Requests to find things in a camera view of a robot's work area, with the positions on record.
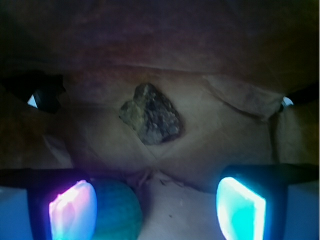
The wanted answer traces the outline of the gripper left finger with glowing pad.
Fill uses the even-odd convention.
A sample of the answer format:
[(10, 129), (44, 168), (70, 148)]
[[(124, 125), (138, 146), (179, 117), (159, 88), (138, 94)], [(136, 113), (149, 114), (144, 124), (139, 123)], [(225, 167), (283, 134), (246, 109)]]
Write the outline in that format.
[(88, 175), (74, 168), (2, 169), (2, 240), (90, 240), (97, 195)]

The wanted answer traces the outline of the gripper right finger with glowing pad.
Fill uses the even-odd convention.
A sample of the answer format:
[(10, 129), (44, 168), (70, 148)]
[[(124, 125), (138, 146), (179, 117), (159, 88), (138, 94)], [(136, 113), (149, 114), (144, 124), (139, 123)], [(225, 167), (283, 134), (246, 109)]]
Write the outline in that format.
[(227, 240), (318, 240), (320, 169), (315, 164), (229, 165), (216, 190)]

